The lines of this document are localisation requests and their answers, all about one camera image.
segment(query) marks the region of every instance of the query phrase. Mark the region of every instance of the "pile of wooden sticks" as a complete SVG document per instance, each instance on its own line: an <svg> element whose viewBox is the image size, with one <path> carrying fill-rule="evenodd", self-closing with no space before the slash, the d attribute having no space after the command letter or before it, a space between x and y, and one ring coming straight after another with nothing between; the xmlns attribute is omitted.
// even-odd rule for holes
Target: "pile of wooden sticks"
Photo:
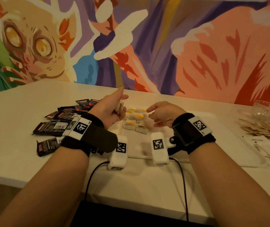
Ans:
<svg viewBox="0 0 270 227"><path fill-rule="evenodd" d="M236 123L250 135L264 135L270 140L270 122L253 122L245 119L239 119Z"/></svg>

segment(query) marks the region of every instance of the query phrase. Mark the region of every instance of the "painted wall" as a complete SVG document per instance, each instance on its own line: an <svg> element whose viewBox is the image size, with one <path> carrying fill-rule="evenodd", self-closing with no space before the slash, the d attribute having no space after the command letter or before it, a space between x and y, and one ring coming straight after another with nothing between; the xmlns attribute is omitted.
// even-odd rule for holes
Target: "painted wall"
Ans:
<svg viewBox="0 0 270 227"><path fill-rule="evenodd" d="M0 91L42 79L270 101L270 0L0 0Z"/></svg>

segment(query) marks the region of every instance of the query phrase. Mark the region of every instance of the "person's left hand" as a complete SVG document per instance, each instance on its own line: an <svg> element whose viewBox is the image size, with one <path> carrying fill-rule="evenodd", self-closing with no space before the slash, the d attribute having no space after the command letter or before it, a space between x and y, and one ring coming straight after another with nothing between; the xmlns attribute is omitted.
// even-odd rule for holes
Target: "person's left hand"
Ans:
<svg viewBox="0 0 270 227"><path fill-rule="evenodd" d="M126 116L126 107L119 114L114 111L120 99L129 98L128 95L123 93L124 87L122 86L111 95L105 96L88 113L99 118L103 122L105 129L108 129L113 123L123 120Z"/></svg>

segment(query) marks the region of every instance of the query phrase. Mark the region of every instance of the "black cable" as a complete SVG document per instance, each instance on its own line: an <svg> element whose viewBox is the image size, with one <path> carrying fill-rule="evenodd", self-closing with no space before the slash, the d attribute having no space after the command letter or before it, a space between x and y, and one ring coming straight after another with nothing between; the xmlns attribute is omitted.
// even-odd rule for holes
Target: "black cable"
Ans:
<svg viewBox="0 0 270 227"><path fill-rule="evenodd" d="M182 170L182 168L181 168L180 163L179 163L176 159L174 159L174 158L172 158L172 157L169 157L169 159L170 159L170 160L174 160L174 161L178 164L178 166L179 166L179 168L180 168L180 171L181 171L181 174L182 174L182 179L183 179L183 189L184 189L184 200L185 200L185 203L186 203L186 221L189 221L188 201L187 201L187 199L186 199L186 182L185 182L185 180L184 180L183 170Z"/></svg>
<svg viewBox="0 0 270 227"><path fill-rule="evenodd" d="M90 178L89 178L89 180L88 180L86 192L85 192L85 194L84 194L84 201L85 201L85 202L87 201L88 189L89 189L90 181L91 181L91 178L92 178L94 172L95 172L95 171L97 170L97 168L99 168L101 165L103 165L103 164L109 164L109 163L110 163L110 161L105 161L105 162L103 162L103 163L100 163L100 164L97 165L97 167L95 167L95 169L92 171L91 176L90 176Z"/></svg>

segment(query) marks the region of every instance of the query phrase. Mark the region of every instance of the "forearm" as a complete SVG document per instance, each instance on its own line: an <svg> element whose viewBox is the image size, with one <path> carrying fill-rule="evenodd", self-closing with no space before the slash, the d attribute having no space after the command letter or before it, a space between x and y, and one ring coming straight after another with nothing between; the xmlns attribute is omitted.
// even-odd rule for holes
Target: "forearm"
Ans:
<svg viewBox="0 0 270 227"><path fill-rule="evenodd" d="M88 161L83 151L60 147L6 207L0 226L63 225L81 193Z"/></svg>
<svg viewBox="0 0 270 227"><path fill-rule="evenodd" d="M189 155L220 226L270 226L270 197L216 143Z"/></svg>

